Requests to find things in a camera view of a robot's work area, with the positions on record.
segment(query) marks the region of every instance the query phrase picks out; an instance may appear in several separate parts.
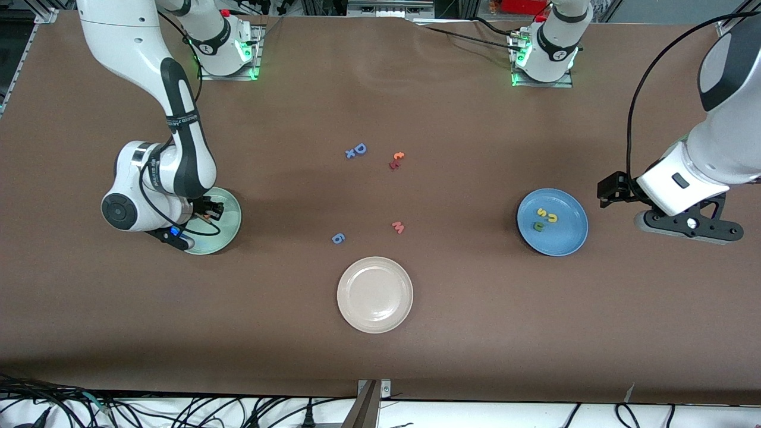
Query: blue plate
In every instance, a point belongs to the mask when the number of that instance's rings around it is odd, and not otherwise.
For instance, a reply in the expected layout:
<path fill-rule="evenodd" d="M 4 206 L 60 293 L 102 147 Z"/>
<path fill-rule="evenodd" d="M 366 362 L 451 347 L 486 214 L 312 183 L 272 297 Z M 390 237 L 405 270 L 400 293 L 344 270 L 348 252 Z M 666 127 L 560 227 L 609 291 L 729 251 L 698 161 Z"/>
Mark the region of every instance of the blue plate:
<path fill-rule="evenodd" d="M 547 216 L 537 214 L 539 209 Z M 549 214 L 555 214 L 557 222 L 549 222 Z M 589 222 L 581 204 L 571 195 L 557 189 L 539 189 L 526 196 L 518 207 L 518 230 L 534 250 L 548 256 L 567 256 L 581 248 L 587 240 Z M 541 232 L 534 223 L 541 222 Z"/>

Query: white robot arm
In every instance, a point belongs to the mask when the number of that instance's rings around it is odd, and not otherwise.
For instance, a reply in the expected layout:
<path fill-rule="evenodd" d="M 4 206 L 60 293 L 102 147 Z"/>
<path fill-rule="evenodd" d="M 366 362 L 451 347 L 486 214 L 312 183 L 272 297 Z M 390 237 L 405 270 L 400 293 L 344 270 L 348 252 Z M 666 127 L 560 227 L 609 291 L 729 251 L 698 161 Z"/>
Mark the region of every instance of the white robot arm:
<path fill-rule="evenodd" d="M 207 73 L 231 75 L 251 61 L 251 51 L 244 49 L 251 24 L 229 14 L 223 17 L 214 0 L 156 0 L 156 5 L 180 21 Z"/>
<path fill-rule="evenodd" d="M 590 0 L 553 1 L 547 20 L 528 27 L 531 44 L 517 66 L 536 81 L 559 80 L 571 68 L 592 15 Z"/>
<path fill-rule="evenodd" d="M 632 189 L 618 172 L 601 181 L 597 193 L 603 208 L 620 200 L 650 204 L 653 209 L 635 219 L 647 232 L 726 244 L 742 238 L 743 229 L 719 218 L 724 193 L 761 177 L 761 17 L 746 18 L 716 42 L 700 66 L 698 86 L 708 117 Z M 629 198 L 630 191 L 640 197 Z M 703 216 L 700 209 L 710 205 L 713 215 Z"/>
<path fill-rule="evenodd" d="M 205 5 L 199 7 L 204 16 L 221 25 L 218 11 L 219 19 L 208 13 L 212 0 L 193 4 Z M 161 36 L 156 6 L 153 0 L 79 0 L 78 9 L 95 59 L 159 102 L 174 141 L 166 145 L 133 141 L 122 148 L 114 166 L 114 184 L 101 203 L 103 217 L 120 230 L 149 232 L 189 249 L 194 241 L 181 233 L 182 225 L 193 213 L 218 219 L 223 207 L 203 198 L 214 185 L 217 169 L 188 78 Z"/>

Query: brown table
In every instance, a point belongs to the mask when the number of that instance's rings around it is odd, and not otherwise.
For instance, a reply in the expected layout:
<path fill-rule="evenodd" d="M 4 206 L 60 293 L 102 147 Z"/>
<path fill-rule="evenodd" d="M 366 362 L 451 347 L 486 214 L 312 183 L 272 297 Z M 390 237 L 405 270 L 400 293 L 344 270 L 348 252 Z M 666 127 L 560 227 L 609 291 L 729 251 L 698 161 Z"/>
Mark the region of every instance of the brown table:
<path fill-rule="evenodd" d="M 511 87 L 499 48 L 400 19 L 287 18 L 259 81 L 204 84 L 217 185 L 244 218 L 226 251 L 194 257 L 101 218 L 116 153 L 167 129 L 63 13 L 0 120 L 0 367 L 90 388 L 340 395 L 391 378 L 403 398 L 620 401 L 636 382 L 634 401 L 757 403 L 758 191 L 729 195 L 745 237 L 724 247 L 638 232 L 644 206 L 595 199 L 623 168 L 635 85 L 682 30 L 592 25 L 575 87 L 546 90 Z M 649 79 L 637 172 L 703 119 L 696 70 L 714 40 L 691 37 Z M 520 239 L 515 209 L 540 187 L 587 210 L 578 253 Z M 343 270 L 370 255 L 415 287 L 388 334 L 354 330 L 336 304 Z"/>

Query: black cable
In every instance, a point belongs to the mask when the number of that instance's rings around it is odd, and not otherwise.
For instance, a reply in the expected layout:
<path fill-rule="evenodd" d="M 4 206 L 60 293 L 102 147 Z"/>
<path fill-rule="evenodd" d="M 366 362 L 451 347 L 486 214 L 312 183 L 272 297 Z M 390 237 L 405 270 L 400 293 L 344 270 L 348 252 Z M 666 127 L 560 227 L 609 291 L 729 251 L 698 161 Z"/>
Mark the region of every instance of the black cable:
<path fill-rule="evenodd" d="M 190 45 L 190 41 L 189 41 L 188 35 L 185 33 L 185 31 L 184 31 L 182 28 L 178 27 L 178 26 L 177 26 L 177 25 L 176 25 L 176 24 L 175 24 L 175 23 L 174 23 L 174 22 L 173 22 L 171 19 L 169 19 L 169 18 L 168 18 L 168 17 L 167 17 L 165 14 L 162 14 L 161 12 L 158 12 L 158 14 L 159 14 L 159 16 L 161 16 L 161 17 L 162 17 L 162 18 L 163 18 L 163 19 L 164 19 L 166 22 L 168 22 L 169 24 L 171 24 L 171 25 L 172 25 L 172 27 L 174 27 L 174 29 L 175 29 L 175 30 L 177 30 L 177 31 L 178 31 L 178 32 L 179 32 L 179 33 L 180 33 L 180 34 L 183 36 L 183 42 L 184 42 L 184 43 L 188 43 L 188 45 Z M 199 59 L 198 55 L 196 55 L 196 50 L 195 50 L 195 49 L 193 49 L 193 48 L 191 47 L 191 48 L 190 48 L 190 51 L 193 53 L 193 58 L 195 59 L 195 61 L 196 61 L 196 66 L 198 67 L 198 75 L 197 75 L 197 78 L 198 78 L 198 91 L 196 91 L 196 96 L 195 96 L 195 97 L 193 97 L 193 102 L 195 103 L 195 102 L 197 102 L 197 101 L 198 101 L 199 97 L 201 96 L 201 89 L 203 89 L 203 78 L 202 78 L 202 74 L 201 74 L 201 60 Z M 163 152 L 163 151 L 164 151 L 164 150 L 165 150 L 167 147 L 169 147 L 169 145 L 168 145 L 168 144 L 169 144 L 169 142 L 170 142 L 171 140 L 172 140 L 172 137 L 169 137 L 169 139 L 167 140 L 167 143 L 165 143 L 165 144 L 164 144 L 164 145 L 163 145 L 163 146 L 162 146 L 162 147 L 159 149 L 159 152 L 156 154 L 156 156 L 160 155 L 160 154 L 161 154 L 161 152 Z M 163 212 L 162 212 L 162 211 L 161 211 L 159 208 L 157 208 L 157 207 L 156 207 L 156 205 L 154 205 L 154 204 L 153 204 L 153 202 L 152 202 L 152 201 L 151 201 L 151 200 L 148 198 L 148 195 L 146 195 L 146 194 L 145 194 L 145 185 L 143 184 L 143 180 L 142 180 L 142 178 L 143 178 L 143 175 L 145 174 L 145 169 L 147 169 L 147 167 L 148 167 L 148 163 L 146 162 L 146 163 L 145 163 L 145 164 L 142 166 L 142 168 L 140 169 L 140 177 L 139 177 L 139 180 L 138 180 L 138 183 L 139 183 L 139 187 L 140 187 L 140 194 L 141 194 L 141 195 L 143 196 L 143 198 L 145 199 L 145 202 L 147 202 L 147 203 L 148 203 L 148 205 L 149 205 L 149 206 L 150 206 L 150 207 L 151 207 L 151 208 L 152 208 L 152 209 L 153 209 L 153 210 L 154 210 L 154 211 L 155 211 L 155 212 L 156 212 L 158 215 L 160 215 L 162 219 L 166 220 L 166 221 L 167 221 L 167 222 L 169 222 L 169 223 L 170 223 L 172 226 L 174 226 L 174 227 L 178 228 L 178 229 L 179 229 L 179 230 L 181 230 L 182 232 L 187 232 L 187 233 L 190 233 L 190 234 L 192 234 L 192 235 L 197 235 L 197 236 L 216 236 L 216 235 L 219 235 L 219 234 L 221 233 L 221 230 L 219 229 L 219 227 L 217 227 L 217 225 L 215 225 L 214 223 L 207 223 L 208 225 L 210 225 L 211 227 L 213 227 L 213 228 L 215 229 L 215 231 L 214 231 L 214 232 L 212 232 L 212 233 L 206 233 L 206 232 L 196 232 L 196 231 L 190 230 L 190 229 L 188 229 L 188 228 L 185 228 L 184 226 L 181 226 L 181 225 L 177 224 L 177 223 L 176 223 L 176 222 L 174 222 L 172 219 L 170 219 L 170 218 L 169 218 L 169 217 L 168 217 L 166 214 L 164 214 L 164 213 L 163 213 Z"/>
<path fill-rule="evenodd" d="M 312 412 L 312 398 L 310 397 L 307 403 L 307 414 L 304 415 L 304 422 L 301 423 L 301 428 L 314 428 L 316 425 L 314 413 Z"/>
<path fill-rule="evenodd" d="M 311 407 L 314 407 L 314 406 L 319 406 L 320 404 L 329 403 L 329 402 L 331 402 L 331 401 L 346 400 L 346 399 L 348 399 L 348 398 L 355 398 L 355 397 L 336 397 L 336 398 L 328 398 L 327 400 L 322 400 L 322 401 L 321 401 L 321 402 L 319 402 L 319 403 L 314 403 L 314 404 L 312 404 L 312 405 L 311 405 Z M 271 423 L 271 424 L 270 424 L 270 425 L 269 425 L 267 428 L 274 428 L 274 426 L 275 426 L 275 425 L 277 425 L 278 423 L 281 423 L 282 421 L 284 421 L 284 420 L 288 419 L 289 417 L 291 417 L 291 416 L 293 416 L 293 415 L 295 415 L 295 414 L 297 414 L 297 413 L 299 413 L 299 412 L 302 412 L 303 410 L 306 410 L 306 409 L 307 409 L 307 406 L 304 406 L 304 407 L 302 407 L 302 408 L 300 408 L 300 409 L 298 409 L 298 410 L 294 410 L 294 411 L 292 411 L 291 413 L 289 413 L 289 414 L 286 414 L 285 416 L 283 416 L 283 417 L 281 417 L 280 419 L 276 420 L 275 422 Z"/>
<path fill-rule="evenodd" d="M 198 90 L 196 91 L 196 96 L 193 97 L 193 101 L 197 102 L 198 98 L 201 96 L 201 89 L 203 88 L 203 79 L 201 78 L 202 77 L 202 73 L 201 73 L 201 59 L 199 59 L 198 54 L 196 54 L 196 50 L 193 49 L 193 46 L 190 44 L 190 37 L 187 35 L 185 30 L 183 30 L 182 28 L 178 27 L 177 24 L 175 24 L 174 21 L 169 19 L 169 17 L 167 15 L 162 14 L 161 12 L 158 12 L 158 15 L 161 16 L 169 24 L 172 24 L 172 27 L 174 27 L 174 29 L 177 30 L 177 32 L 180 33 L 180 35 L 182 35 L 182 37 L 183 37 L 183 43 L 185 43 L 186 45 L 190 46 L 190 52 L 193 53 L 193 59 L 196 61 L 196 66 L 198 67 L 198 74 L 197 74 L 197 78 L 198 78 Z"/>
<path fill-rule="evenodd" d="M 243 400 L 238 401 L 238 404 L 240 405 L 240 411 L 243 412 L 240 420 L 246 420 L 246 406 L 243 405 Z"/>
<path fill-rule="evenodd" d="M 621 411 L 620 408 L 621 407 L 625 408 L 629 412 L 629 416 L 631 416 L 632 420 L 634 421 L 634 426 L 636 428 L 639 428 L 639 421 L 637 421 L 637 418 L 634 416 L 634 412 L 632 411 L 632 409 L 629 407 L 629 405 L 627 403 L 618 403 L 618 404 L 616 404 L 615 411 L 616 411 L 616 417 L 618 418 L 619 422 L 623 426 L 625 426 L 626 428 L 633 428 L 632 426 L 630 426 L 629 424 L 624 422 L 623 419 L 621 418 L 621 413 L 620 413 L 620 411 Z"/>
<path fill-rule="evenodd" d="M 278 24 L 280 24 L 280 23 L 282 22 L 282 20 L 283 20 L 283 17 L 280 17 L 280 18 L 278 18 L 277 22 L 275 22 L 275 23 L 272 25 L 272 28 L 270 28 L 269 30 L 265 31 L 265 33 L 264 33 L 264 35 L 262 36 L 262 38 L 261 38 L 261 39 L 259 39 L 259 42 L 260 42 L 260 43 L 261 43 L 261 42 L 263 42 L 263 41 L 264 41 L 264 39 L 266 39 L 266 38 L 267 38 L 267 35 L 268 35 L 268 34 L 270 34 L 270 33 L 272 33 L 272 32 L 273 32 L 273 31 L 274 31 L 274 30 L 275 30 L 275 29 L 278 27 Z"/>
<path fill-rule="evenodd" d="M 156 156 L 159 156 L 161 154 L 161 152 L 163 152 L 166 149 L 166 147 L 169 147 L 169 145 L 164 144 L 163 146 L 161 146 L 161 148 L 158 149 L 158 153 L 156 154 Z M 148 195 L 145 194 L 145 185 L 143 184 L 143 176 L 145 175 L 145 170 L 147 168 L 148 168 L 148 163 L 147 162 L 145 162 L 143 164 L 143 166 L 140 168 L 140 175 L 138 177 L 138 187 L 140 188 L 140 194 L 143 196 L 143 199 L 145 199 L 145 202 L 147 202 L 148 205 L 150 205 L 151 208 L 158 215 L 160 215 L 162 219 L 164 219 L 167 222 L 169 222 L 169 224 L 171 224 L 172 226 L 178 228 L 181 232 L 187 232 L 187 233 L 190 233 L 190 234 L 193 234 L 193 235 L 198 235 L 198 236 L 216 236 L 216 235 L 219 235 L 222 232 L 222 230 L 220 230 L 219 227 L 217 227 L 217 225 L 215 225 L 214 223 L 206 223 L 206 224 L 210 225 L 211 227 L 213 227 L 215 229 L 214 232 L 212 232 L 212 233 L 198 232 L 198 231 L 190 230 L 190 229 L 186 228 L 185 226 L 179 225 L 174 220 L 172 220 L 169 217 L 167 217 L 166 214 L 164 214 L 159 208 L 156 207 L 156 205 L 153 204 L 153 202 L 148 198 Z"/>
<path fill-rule="evenodd" d="M 133 427 L 135 427 L 135 428 L 143 428 L 142 422 L 140 422 L 140 419 L 137 417 L 137 415 L 136 415 L 136 414 L 134 414 L 134 412 L 132 413 L 132 417 L 134 417 L 134 418 L 135 418 L 135 422 L 133 423 L 131 420 L 129 420 L 129 418 L 128 418 L 128 417 L 127 417 L 127 416 L 126 416 L 124 413 L 122 413 L 122 410 L 121 410 L 121 409 L 119 409 L 117 406 L 114 406 L 114 407 L 109 407 L 109 409 L 112 409 L 112 408 L 113 408 L 114 410 L 116 410 L 116 412 L 117 412 L 117 413 L 119 413 L 119 415 L 120 415 L 120 416 L 121 416 L 121 417 L 122 417 L 124 420 L 126 420 L 126 421 L 127 421 L 127 423 L 129 423 L 129 424 L 130 424 L 130 425 L 132 425 Z"/>
<path fill-rule="evenodd" d="M 133 409 L 133 410 L 135 412 L 141 414 L 141 415 L 145 415 L 145 416 L 148 416 L 148 417 L 156 417 L 158 419 L 171 420 L 173 422 L 177 421 L 176 417 L 170 417 L 170 416 L 163 415 L 163 414 L 153 414 L 153 413 L 149 413 L 149 412 L 144 412 L 144 411 L 142 411 L 140 409 Z M 198 426 L 198 425 L 195 425 L 195 424 L 192 424 L 192 423 L 186 423 L 186 425 L 190 426 L 191 428 L 203 428 L 201 426 Z"/>
<path fill-rule="evenodd" d="M 1 414 L 2 412 L 6 411 L 7 409 L 9 409 L 9 408 L 11 408 L 11 407 L 15 406 L 16 404 L 19 404 L 19 403 L 21 403 L 21 402 L 22 402 L 22 401 L 24 401 L 24 400 L 28 400 L 28 398 L 17 398 L 17 399 L 16 399 L 16 401 L 14 401 L 13 403 L 10 403 L 9 405 L 7 405 L 7 406 L 3 407 L 2 409 L 0 409 L 0 414 Z"/>
<path fill-rule="evenodd" d="M 98 407 L 97 410 L 93 412 L 93 408 L 91 407 L 92 402 L 82 404 L 84 404 L 84 408 L 86 408 L 90 414 L 90 423 L 88 423 L 88 428 L 91 428 L 93 425 L 95 425 L 95 417 L 97 416 L 98 412 L 100 412 L 100 407 Z M 106 417 L 108 417 L 108 420 L 111 422 L 114 428 L 119 428 L 119 425 L 116 424 L 116 418 L 110 412 L 106 412 Z"/>
<path fill-rule="evenodd" d="M 271 400 L 267 401 L 265 404 L 262 405 L 261 409 L 258 409 L 256 413 L 251 415 L 250 421 L 247 424 L 248 426 L 252 426 L 253 428 L 259 428 L 259 421 L 262 419 L 262 417 L 270 412 L 272 409 L 275 408 L 275 406 L 285 403 L 290 398 L 287 397 L 280 397 L 280 398 L 272 398 Z"/>
<path fill-rule="evenodd" d="M 491 23 L 489 23 L 489 22 L 488 22 L 486 19 L 484 19 L 484 18 L 481 18 L 481 17 L 478 17 L 478 16 L 474 16 L 474 17 L 472 17 L 472 18 L 469 18 L 469 19 L 470 19 L 471 21 L 478 21 L 478 22 L 480 22 L 481 24 L 484 24 L 484 25 L 486 25 L 486 27 L 487 27 L 488 29 L 490 29 L 491 31 L 494 31 L 494 32 L 495 32 L 495 33 L 497 33 L 497 34 L 501 34 L 501 35 L 503 35 L 503 36 L 509 36 L 509 35 L 510 35 L 510 31 L 500 30 L 499 28 L 497 28 L 497 27 L 493 26 Z"/>
<path fill-rule="evenodd" d="M 8 379 L 14 379 L 14 378 L 12 378 L 10 376 L 7 376 L 7 375 L 3 375 L 3 376 L 8 378 Z M 54 397 L 51 394 L 48 394 L 46 391 L 32 391 L 26 385 L 26 383 L 24 383 L 24 381 L 21 380 L 21 379 L 14 379 L 14 380 L 21 385 L 21 390 L 22 391 L 25 389 L 25 390 L 29 391 L 33 396 L 36 395 L 37 397 L 42 398 L 42 399 L 44 399 L 44 400 L 46 400 L 48 402 L 51 402 L 51 403 L 55 404 L 56 406 L 60 407 L 61 410 L 63 410 L 64 413 L 66 413 L 66 416 L 68 417 L 68 422 L 69 422 L 69 425 L 71 426 L 71 428 L 74 428 L 74 423 L 75 422 L 77 423 L 79 428 L 87 428 L 82 423 L 81 419 L 79 419 L 77 414 L 74 413 L 74 411 L 69 406 L 63 404 L 63 402 L 61 400 L 59 400 L 58 398 Z"/>
<path fill-rule="evenodd" d="M 452 33 L 451 31 L 440 30 L 440 29 L 438 29 L 438 28 L 433 28 L 433 27 L 428 27 L 428 26 L 423 26 L 423 27 L 424 27 L 424 28 L 428 28 L 428 29 L 429 29 L 429 30 L 431 30 L 431 31 L 436 31 L 437 33 L 448 34 L 448 35 L 450 35 L 450 36 L 460 37 L 460 38 L 463 38 L 463 39 L 468 39 L 468 40 L 472 40 L 472 41 L 474 41 L 474 42 L 484 43 L 484 44 L 487 44 L 487 45 L 493 45 L 493 46 L 504 47 L 504 48 L 505 48 L 505 49 L 507 49 L 507 50 L 520 50 L 520 49 L 521 49 L 521 48 L 519 48 L 518 46 L 508 46 L 508 45 L 505 45 L 505 44 L 502 44 L 502 43 L 495 43 L 495 42 L 490 42 L 490 41 L 488 41 L 488 40 L 477 39 L 477 38 L 475 38 L 475 37 L 466 36 L 466 35 L 464 35 L 464 34 L 458 34 L 458 33 Z"/>
<path fill-rule="evenodd" d="M 637 97 L 639 96 L 639 92 L 642 90 L 642 86 L 645 84 L 645 80 L 650 75 L 650 72 L 653 71 L 653 68 L 658 63 L 658 61 L 663 58 L 666 53 L 671 50 L 674 46 L 676 46 L 677 43 L 681 42 L 682 40 L 686 39 L 690 34 L 695 33 L 697 30 L 700 30 L 704 27 L 707 27 L 711 24 L 715 24 L 719 21 L 729 20 L 729 19 L 735 19 L 735 18 L 748 18 L 755 16 L 761 12 L 738 12 L 733 14 L 725 14 L 722 16 L 718 16 L 716 18 L 712 18 L 707 20 L 706 22 L 703 22 L 701 24 L 697 24 L 695 27 L 690 28 L 689 30 L 682 33 L 679 37 L 674 39 L 673 42 L 669 43 L 668 46 L 666 46 L 663 50 L 661 50 L 660 53 L 658 53 L 658 56 L 653 59 L 653 62 L 650 63 L 650 66 L 645 71 L 644 75 L 642 75 L 642 79 L 639 81 L 639 85 L 637 85 L 637 89 L 634 91 L 634 95 L 632 96 L 632 103 L 629 105 L 629 115 L 626 118 L 626 181 L 629 185 L 629 189 L 632 191 L 632 194 L 634 195 L 634 198 L 640 202 L 646 201 L 646 199 L 638 194 L 638 191 L 634 188 L 634 182 L 632 180 L 632 119 L 634 117 L 634 106 L 637 102 Z"/>
<path fill-rule="evenodd" d="M 227 403 L 225 403 L 225 404 L 223 404 L 223 405 L 219 406 L 219 407 L 217 408 L 217 410 L 214 410 L 213 412 L 211 412 L 210 414 L 208 414 L 208 415 L 206 416 L 206 418 L 204 418 L 204 420 L 202 420 L 202 421 L 201 421 L 201 423 L 199 423 L 199 425 L 200 425 L 200 426 L 203 426 L 203 424 L 204 424 L 204 423 L 206 423 L 206 422 L 207 422 L 207 421 L 209 421 L 209 420 L 210 420 L 210 419 L 211 419 L 211 418 L 212 418 L 214 415 L 216 415 L 217 413 L 219 413 L 219 411 L 220 411 L 220 410 L 224 409 L 225 407 L 229 406 L 230 404 L 233 404 L 233 403 L 236 403 L 236 402 L 240 402 L 240 400 L 241 400 L 241 397 L 238 397 L 238 398 L 233 398 L 232 400 L 228 401 Z"/>
<path fill-rule="evenodd" d="M 200 404 L 198 407 L 196 407 L 196 409 L 195 409 L 195 410 L 191 410 L 191 409 L 193 408 L 193 402 L 194 402 L 194 401 L 195 401 L 196 403 L 198 403 L 198 402 L 200 402 L 200 401 L 202 400 L 201 398 L 198 398 L 197 400 L 196 400 L 195 398 L 194 398 L 194 399 L 192 399 L 192 400 L 191 400 L 191 402 L 190 402 L 190 404 L 188 404 L 188 406 L 186 407 L 188 414 L 187 414 L 187 416 L 185 416 L 185 419 L 183 420 L 183 422 L 182 422 L 182 423 L 180 423 L 180 425 L 178 426 L 178 428 L 182 428 L 182 426 L 183 426 L 183 425 L 187 425 L 188 421 L 190 420 L 190 417 L 191 417 L 191 416 L 192 416 L 192 415 L 193 415 L 195 412 L 197 412 L 198 410 L 201 410 L 201 407 L 204 407 L 204 406 L 206 406 L 207 404 L 211 403 L 212 401 L 214 401 L 214 400 L 216 400 L 216 399 L 217 399 L 217 398 L 214 398 L 214 397 L 212 397 L 212 398 L 209 398 L 209 399 L 208 399 L 208 400 L 207 400 L 205 403 L 203 403 L 203 404 Z"/>
<path fill-rule="evenodd" d="M 573 422 L 573 417 L 576 416 L 576 412 L 578 412 L 578 408 L 581 407 L 581 403 L 576 403 L 576 407 L 571 410 L 571 414 L 568 415 L 568 419 L 565 422 L 565 425 L 563 425 L 563 428 L 568 428 L 571 426 L 571 422 Z"/>
<path fill-rule="evenodd" d="M 668 418 L 666 419 L 666 428 L 671 428 L 671 420 L 673 419 L 673 414 L 677 411 L 677 406 L 675 404 L 669 405 L 671 406 L 671 412 L 669 412 Z"/>
<path fill-rule="evenodd" d="M 175 421 L 172 422 L 172 425 L 170 426 L 170 428 L 176 428 L 175 424 L 177 424 L 177 423 L 179 423 L 180 426 L 182 426 L 183 422 L 180 421 L 180 418 L 185 414 L 185 412 L 188 412 L 188 416 L 184 420 L 184 422 L 187 423 L 188 419 L 190 418 L 190 414 L 191 414 L 190 411 L 193 409 L 193 405 L 195 403 L 198 403 L 201 400 L 202 400 L 202 398 L 200 398 L 200 397 L 194 397 L 194 398 L 192 398 L 190 400 L 190 402 L 188 403 L 188 405 L 186 405 L 182 410 L 180 410 L 180 413 L 177 415 L 177 418 L 175 419 Z"/>
<path fill-rule="evenodd" d="M 259 412 L 259 403 L 261 403 L 263 400 L 264 397 L 259 397 L 259 399 L 256 400 L 256 403 L 254 403 L 253 409 L 251 410 L 251 416 L 243 421 L 243 423 L 240 425 L 240 428 L 247 428 L 253 423 L 253 421 L 256 419 L 256 415 Z"/>
<path fill-rule="evenodd" d="M 546 5 L 545 5 L 545 6 L 542 8 L 542 10 L 541 10 L 541 11 L 538 11 L 538 12 L 537 12 L 537 14 L 535 14 L 535 15 L 533 16 L 533 18 L 531 19 L 531 22 L 533 23 L 534 21 L 536 21 L 536 20 L 537 20 L 537 17 L 538 17 L 539 15 L 541 15 L 542 13 L 544 13 L 544 11 L 545 11 L 545 10 L 547 10 L 548 8 L 551 8 L 551 7 L 552 7 L 552 2 L 547 2 L 547 4 L 546 4 Z"/>

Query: green led light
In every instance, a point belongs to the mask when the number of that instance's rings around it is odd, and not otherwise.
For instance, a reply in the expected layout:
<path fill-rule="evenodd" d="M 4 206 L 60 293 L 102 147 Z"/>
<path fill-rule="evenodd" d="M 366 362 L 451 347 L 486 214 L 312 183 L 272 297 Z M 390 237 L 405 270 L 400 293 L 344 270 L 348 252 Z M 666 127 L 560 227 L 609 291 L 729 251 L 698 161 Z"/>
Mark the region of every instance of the green led light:
<path fill-rule="evenodd" d="M 519 65 L 521 68 L 526 66 L 526 63 L 528 62 L 528 56 L 531 55 L 531 49 L 528 50 L 521 50 L 520 53 L 518 53 L 517 58 L 515 59 L 515 63 Z"/>
<path fill-rule="evenodd" d="M 246 49 L 244 52 L 244 48 L 247 48 L 248 46 L 245 45 L 245 43 L 236 42 L 235 43 L 235 49 L 238 51 L 238 55 L 240 55 L 240 58 L 243 61 L 248 61 L 248 59 L 251 57 L 250 50 Z"/>

